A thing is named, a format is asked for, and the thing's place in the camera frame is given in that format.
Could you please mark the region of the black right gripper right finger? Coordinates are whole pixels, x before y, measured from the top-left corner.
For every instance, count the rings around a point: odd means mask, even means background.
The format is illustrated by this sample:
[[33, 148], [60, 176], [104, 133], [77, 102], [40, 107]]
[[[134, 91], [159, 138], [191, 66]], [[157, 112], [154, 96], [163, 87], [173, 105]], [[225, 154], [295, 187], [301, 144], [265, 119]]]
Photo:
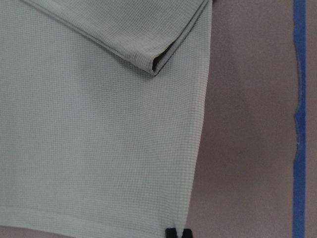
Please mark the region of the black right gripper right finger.
[[193, 233], [191, 229], [184, 229], [181, 238], [193, 238]]

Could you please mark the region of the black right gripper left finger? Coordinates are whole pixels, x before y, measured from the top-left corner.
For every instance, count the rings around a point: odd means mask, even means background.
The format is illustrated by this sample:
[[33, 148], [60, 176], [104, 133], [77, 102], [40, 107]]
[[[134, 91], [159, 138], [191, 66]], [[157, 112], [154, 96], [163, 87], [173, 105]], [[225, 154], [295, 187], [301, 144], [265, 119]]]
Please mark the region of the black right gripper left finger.
[[178, 238], [176, 228], [166, 228], [165, 238]]

